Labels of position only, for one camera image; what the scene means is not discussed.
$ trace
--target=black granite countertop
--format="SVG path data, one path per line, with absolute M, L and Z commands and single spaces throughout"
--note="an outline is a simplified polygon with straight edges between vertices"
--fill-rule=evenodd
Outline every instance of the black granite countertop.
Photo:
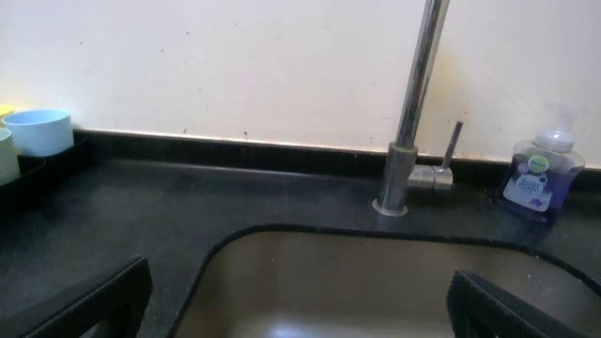
M 409 214 L 388 218 L 371 207 L 378 189 L 375 178 L 105 161 L 0 227 L 0 317 L 141 254 L 154 291 L 139 336 L 165 337 L 215 246 L 266 229 L 509 247 L 568 269 L 601 294 L 601 194 L 571 193 L 563 216 L 546 226 L 462 185 L 447 195 L 412 192 Z

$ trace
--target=white wall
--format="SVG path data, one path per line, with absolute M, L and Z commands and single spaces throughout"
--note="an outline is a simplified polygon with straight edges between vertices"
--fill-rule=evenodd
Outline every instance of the white wall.
M 0 102 L 81 128 L 385 151 L 424 1 L 1 0 Z M 601 2 L 451 0 L 418 132 L 506 161 L 575 107 L 601 167 Z

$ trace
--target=sink basin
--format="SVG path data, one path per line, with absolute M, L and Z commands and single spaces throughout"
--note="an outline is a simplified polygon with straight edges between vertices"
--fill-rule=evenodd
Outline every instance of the sink basin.
M 454 337 L 453 273 L 487 278 L 572 330 L 601 336 L 601 299 L 570 273 L 508 249 L 260 232 L 209 261 L 175 337 Z

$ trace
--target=black tray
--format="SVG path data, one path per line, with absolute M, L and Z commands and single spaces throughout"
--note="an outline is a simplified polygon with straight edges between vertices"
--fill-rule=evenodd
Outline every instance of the black tray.
M 21 176 L 0 186 L 0 223 L 38 203 L 41 197 L 65 178 L 91 163 L 86 139 L 76 138 L 75 145 L 48 157 L 19 156 Z

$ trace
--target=blue bowl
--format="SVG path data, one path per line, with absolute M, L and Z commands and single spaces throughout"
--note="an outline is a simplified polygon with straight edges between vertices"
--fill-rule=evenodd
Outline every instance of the blue bowl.
M 52 156 L 73 146 L 73 127 L 68 112 L 25 111 L 5 116 L 2 122 L 12 132 L 13 143 L 22 155 Z

